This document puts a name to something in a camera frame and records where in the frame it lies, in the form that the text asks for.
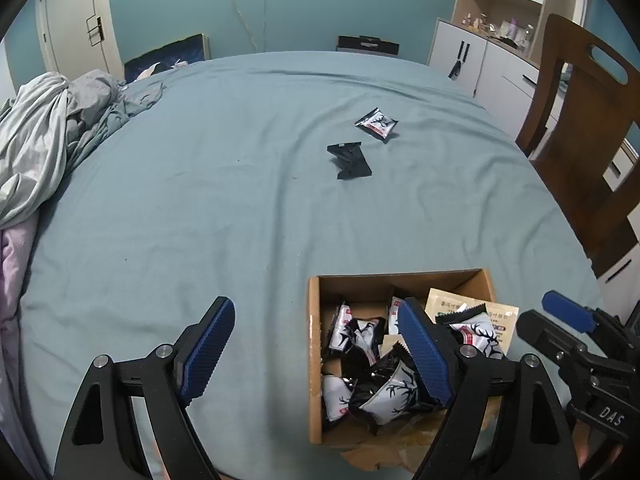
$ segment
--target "bottle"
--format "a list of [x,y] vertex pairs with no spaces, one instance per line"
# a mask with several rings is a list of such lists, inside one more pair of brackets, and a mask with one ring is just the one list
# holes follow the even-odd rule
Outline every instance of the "bottle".
[[529,25],[527,25],[527,30],[524,32],[524,37],[520,40],[520,44],[518,45],[518,50],[523,54],[527,53],[529,45],[531,44],[531,38],[533,38],[533,25],[529,23]]
[[478,23],[478,29],[480,32],[486,32],[486,14],[480,14],[480,20]]

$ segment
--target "cardboard box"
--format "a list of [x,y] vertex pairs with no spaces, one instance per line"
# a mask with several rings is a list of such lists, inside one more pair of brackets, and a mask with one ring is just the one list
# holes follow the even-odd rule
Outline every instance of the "cardboard box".
[[[333,314],[341,299],[348,302],[354,317],[386,317],[387,303],[395,286],[415,296],[422,304],[426,302],[431,287],[478,300],[493,302],[496,300],[494,286],[489,271],[486,269],[413,274],[313,276],[309,279],[307,300],[309,441],[312,444],[325,444],[347,450],[343,456],[352,465],[364,470],[398,465],[404,465],[411,469],[405,457],[399,458],[398,450],[386,444],[390,438],[397,440],[398,434],[406,430],[407,421],[395,420],[383,426],[377,436],[372,436],[362,424],[347,415],[333,429],[323,433],[321,373],[340,375],[340,361],[329,360],[323,363],[321,359],[322,345],[326,341],[326,334]],[[495,400],[498,402],[494,402],[488,411],[497,412],[496,406],[499,406],[499,399]],[[434,417],[435,429],[437,430],[442,415],[430,416]],[[410,453],[409,447],[407,445],[407,448],[403,448],[401,455],[407,450]],[[424,456],[424,447],[418,447],[420,449],[417,451],[417,459],[421,460]]]

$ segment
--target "blue gripper pad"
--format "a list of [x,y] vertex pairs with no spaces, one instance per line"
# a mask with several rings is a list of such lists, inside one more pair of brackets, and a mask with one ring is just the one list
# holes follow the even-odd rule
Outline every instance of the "blue gripper pad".
[[546,292],[542,297],[542,308],[578,332],[593,332],[596,328],[596,322],[590,310],[555,290]]
[[178,394],[185,406],[204,393],[235,323],[233,302],[219,296],[200,323],[183,333],[186,337],[175,361],[182,370],[182,377],[178,377],[177,382]]
[[453,388],[458,374],[458,360],[446,341],[434,340],[433,332],[445,327],[434,325],[415,298],[407,298],[398,309],[398,329],[411,352],[420,378],[430,396],[445,407],[454,399]]

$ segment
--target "white door frame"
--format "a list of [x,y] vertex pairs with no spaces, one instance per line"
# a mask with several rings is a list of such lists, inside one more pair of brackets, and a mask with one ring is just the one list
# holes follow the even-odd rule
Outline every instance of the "white door frame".
[[[49,72],[58,72],[56,58],[51,49],[50,42],[44,41],[44,34],[49,31],[47,25],[47,9],[42,4],[42,0],[36,0],[36,26],[38,28],[38,41],[40,42],[40,50],[44,65]],[[111,21],[111,6],[109,0],[94,0],[95,13],[102,20],[102,30],[104,32],[104,41],[102,42],[102,52],[108,70],[114,77],[124,80],[124,65],[120,58],[120,51],[115,39],[113,31],[113,22]]]

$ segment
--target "door handle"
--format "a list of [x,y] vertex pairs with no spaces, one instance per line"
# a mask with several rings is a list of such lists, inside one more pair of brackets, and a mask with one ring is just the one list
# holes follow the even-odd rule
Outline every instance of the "door handle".
[[[95,27],[89,27],[89,20],[95,18],[95,21],[97,22],[97,25]],[[100,41],[96,41],[94,43],[93,40],[93,36],[96,34],[96,31],[98,33],[98,35],[100,35]],[[86,33],[89,36],[89,43],[91,44],[91,46],[96,46],[99,43],[102,43],[104,41],[104,30],[102,29],[102,18],[100,16],[97,16],[94,14],[93,16],[89,16],[86,19]]]

